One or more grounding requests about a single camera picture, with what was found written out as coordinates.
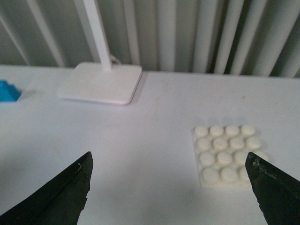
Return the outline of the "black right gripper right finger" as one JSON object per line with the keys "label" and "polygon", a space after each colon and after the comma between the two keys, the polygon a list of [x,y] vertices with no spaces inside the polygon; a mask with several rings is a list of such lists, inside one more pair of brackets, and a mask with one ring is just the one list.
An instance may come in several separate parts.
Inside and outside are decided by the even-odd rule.
{"label": "black right gripper right finger", "polygon": [[245,168],[267,224],[298,225],[300,182],[253,152]]}

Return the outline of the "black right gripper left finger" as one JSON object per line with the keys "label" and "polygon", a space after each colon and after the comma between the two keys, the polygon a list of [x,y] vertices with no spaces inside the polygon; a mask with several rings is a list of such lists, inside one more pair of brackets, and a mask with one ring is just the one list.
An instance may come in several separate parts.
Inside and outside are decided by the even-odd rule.
{"label": "black right gripper left finger", "polygon": [[76,225],[85,207],[93,169],[85,153],[0,217],[2,225]]}

